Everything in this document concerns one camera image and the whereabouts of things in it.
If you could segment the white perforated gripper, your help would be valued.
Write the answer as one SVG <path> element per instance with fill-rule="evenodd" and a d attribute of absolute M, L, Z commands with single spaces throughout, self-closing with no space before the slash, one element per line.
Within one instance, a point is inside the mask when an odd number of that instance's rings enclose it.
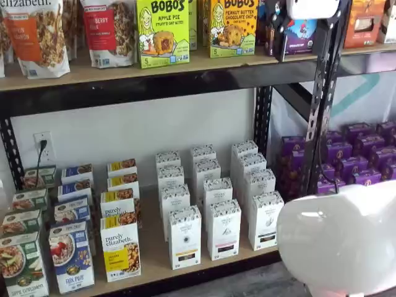
<path fill-rule="evenodd" d="M 266 1 L 266 35 L 267 37 L 283 37 L 290 17 L 285 0 Z"/>

